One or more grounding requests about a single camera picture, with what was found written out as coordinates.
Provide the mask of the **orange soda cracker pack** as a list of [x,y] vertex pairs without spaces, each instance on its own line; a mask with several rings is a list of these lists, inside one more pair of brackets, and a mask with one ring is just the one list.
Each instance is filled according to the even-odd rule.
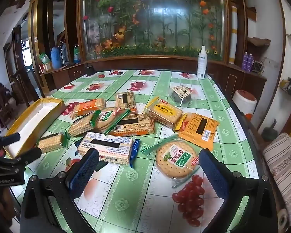
[[102,110],[106,106],[106,100],[104,98],[96,98],[76,104],[73,111],[71,112],[71,118],[86,115],[95,110]]

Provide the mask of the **small tan cracker pack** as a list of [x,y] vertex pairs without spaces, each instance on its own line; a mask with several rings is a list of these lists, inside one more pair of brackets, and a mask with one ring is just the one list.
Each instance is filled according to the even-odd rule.
[[137,106],[135,103],[134,93],[127,91],[115,94],[115,106],[121,110],[130,110],[131,114],[137,114]]

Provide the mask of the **small green-end cracker pack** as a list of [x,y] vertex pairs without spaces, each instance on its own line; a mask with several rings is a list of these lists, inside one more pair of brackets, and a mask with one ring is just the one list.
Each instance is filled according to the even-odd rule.
[[45,136],[40,138],[40,140],[37,142],[37,147],[41,149],[43,154],[62,149],[67,146],[69,137],[70,136],[66,130]]

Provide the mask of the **orange snack packet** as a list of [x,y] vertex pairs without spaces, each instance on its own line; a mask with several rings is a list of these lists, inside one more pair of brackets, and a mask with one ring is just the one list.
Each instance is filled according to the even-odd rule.
[[185,113],[175,130],[179,137],[203,149],[213,150],[214,137],[219,122],[195,113]]

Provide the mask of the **striped cushion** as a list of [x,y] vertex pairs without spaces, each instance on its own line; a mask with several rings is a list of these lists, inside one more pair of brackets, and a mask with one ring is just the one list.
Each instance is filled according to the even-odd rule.
[[291,222],[291,137],[281,133],[262,152]]

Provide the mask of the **white spray bottle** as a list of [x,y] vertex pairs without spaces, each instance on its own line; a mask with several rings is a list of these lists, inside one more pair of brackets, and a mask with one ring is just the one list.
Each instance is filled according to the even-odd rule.
[[202,46],[197,60],[197,78],[204,79],[207,69],[208,55],[205,46]]

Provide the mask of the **round cracker pack green label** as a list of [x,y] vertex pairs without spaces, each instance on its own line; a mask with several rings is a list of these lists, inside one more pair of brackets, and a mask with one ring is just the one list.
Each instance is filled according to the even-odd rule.
[[175,133],[164,138],[156,145],[141,150],[146,156],[154,155],[156,168],[172,182],[176,189],[188,181],[200,168],[199,153],[201,148],[180,138]]

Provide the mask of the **floral glass panel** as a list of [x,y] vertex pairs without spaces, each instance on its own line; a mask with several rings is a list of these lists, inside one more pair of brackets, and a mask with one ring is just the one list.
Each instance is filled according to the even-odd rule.
[[87,59],[178,55],[223,59],[224,0],[81,0]]

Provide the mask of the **blue white cracker pack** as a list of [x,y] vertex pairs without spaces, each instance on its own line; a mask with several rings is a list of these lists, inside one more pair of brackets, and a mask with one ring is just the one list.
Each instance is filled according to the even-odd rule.
[[77,151],[84,156],[89,149],[96,149],[101,161],[129,165],[133,168],[139,145],[140,140],[132,137],[87,132],[84,138],[80,140]]

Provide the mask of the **purple bottles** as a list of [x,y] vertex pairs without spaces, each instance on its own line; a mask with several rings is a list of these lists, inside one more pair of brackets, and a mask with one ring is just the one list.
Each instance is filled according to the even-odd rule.
[[252,64],[253,64],[253,55],[245,52],[245,54],[243,55],[243,60],[242,60],[242,65],[241,65],[242,70],[250,72],[252,68]]

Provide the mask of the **dark dates clear bag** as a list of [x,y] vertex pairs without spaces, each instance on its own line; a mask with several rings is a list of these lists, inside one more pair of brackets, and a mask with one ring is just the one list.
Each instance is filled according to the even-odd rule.
[[176,106],[181,107],[182,105],[189,105],[191,103],[192,91],[190,88],[180,85],[170,88],[169,96],[176,103]]

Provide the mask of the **blue thermos jug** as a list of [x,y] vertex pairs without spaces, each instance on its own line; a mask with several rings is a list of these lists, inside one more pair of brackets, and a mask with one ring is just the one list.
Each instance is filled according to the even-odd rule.
[[54,46],[51,50],[51,61],[54,70],[58,70],[62,67],[60,51],[57,46]]

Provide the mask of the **yellow egg yolk biscuit pack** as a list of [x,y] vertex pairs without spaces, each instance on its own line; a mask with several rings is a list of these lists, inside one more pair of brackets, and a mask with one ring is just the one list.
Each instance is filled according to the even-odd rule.
[[146,105],[144,112],[153,120],[175,129],[177,123],[183,115],[183,111],[165,100],[155,97]]

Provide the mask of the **white red-top bin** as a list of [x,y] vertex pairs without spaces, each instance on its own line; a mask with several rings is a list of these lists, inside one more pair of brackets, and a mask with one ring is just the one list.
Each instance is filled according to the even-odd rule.
[[236,90],[232,100],[239,111],[243,112],[248,120],[251,120],[256,107],[256,98],[245,90]]

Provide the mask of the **large orange-edged cracker pack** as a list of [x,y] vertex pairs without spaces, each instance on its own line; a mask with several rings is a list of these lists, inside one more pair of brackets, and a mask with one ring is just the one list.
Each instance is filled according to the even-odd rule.
[[123,118],[109,135],[114,136],[142,136],[153,134],[154,121],[148,114],[130,114]]

